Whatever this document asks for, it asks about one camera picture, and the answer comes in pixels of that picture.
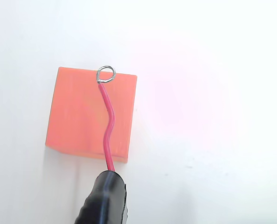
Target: foam block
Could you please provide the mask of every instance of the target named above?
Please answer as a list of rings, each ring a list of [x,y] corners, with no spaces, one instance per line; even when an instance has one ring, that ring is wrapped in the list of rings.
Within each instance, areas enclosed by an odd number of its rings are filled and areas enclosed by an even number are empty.
[[[107,79],[111,72],[101,72]],[[127,162],[137,76],[118,74],[104,84],[115,111],[111,134],[114,161]],[[46,146],[62,153],[104,158],[103,136],[108,114],[98,89],[96,71],[59,68]]]

